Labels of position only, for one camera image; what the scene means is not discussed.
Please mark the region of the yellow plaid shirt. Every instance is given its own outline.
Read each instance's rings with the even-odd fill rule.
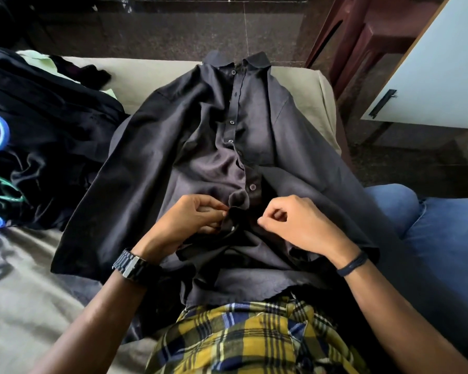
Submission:
[[[333,325],[305,302],[271,302],[186,308],[151,354],[146,374],[369,373]]]

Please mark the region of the denim jeans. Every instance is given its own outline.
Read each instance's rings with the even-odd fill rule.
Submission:
[[[424,270],[454,295],[452,302],[468,310],[468,199],[418,201],[411,189],[399,184],[372,186],[366,191],[391,220],[410,253],[424,264]],[[439,316],[444,312],[424,316],[441,330]],[[459,316],[468,319],[468,314]],[[468,324],[442,333],[468,358]]]

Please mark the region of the light green cloth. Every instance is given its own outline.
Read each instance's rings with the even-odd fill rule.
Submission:
[[[57,67],[55,66],[54,61],[50,59],[48,55],[40,54],[39,52],[35,50],[17,51],[17,54],[21,56],[29,65],[33,67],[43,69],[44,71],[47,71],[48,73],[51,73],[53,75],[62,77],[63,79],[68,79],[68,80],[74,81],[77,84],[80,84],[78,81],[70,79],[68,76],[64,76],[62,73],[57,72]],[[107,89],[101,92],[104,92],[106,94],[109,94],[111,97],[116,98],[116,95],[114,94],[112,89]]]

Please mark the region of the black bracelet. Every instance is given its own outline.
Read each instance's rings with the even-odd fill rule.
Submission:
[[[368,259],[367,253],[364,251],[361,251],[359,255],[354,260],[352,260],[352,262],[350,262],[350,264],[348,264],[347,266],[344,266],[341,269],[338,269],[336,272],[341,277],[345,277],[349,275],[350,273],[352,273],[355,268],[358,268],[359,266],[364,265],[367,259]]]

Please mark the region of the maroon chair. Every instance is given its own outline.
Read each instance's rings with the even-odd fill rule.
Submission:
[[[343,24],[329,79],[338,99],[362,62],[370,70],[385,54],[404,54],[439,4],[413,0],[334,0],[305,63],[310,68]]]

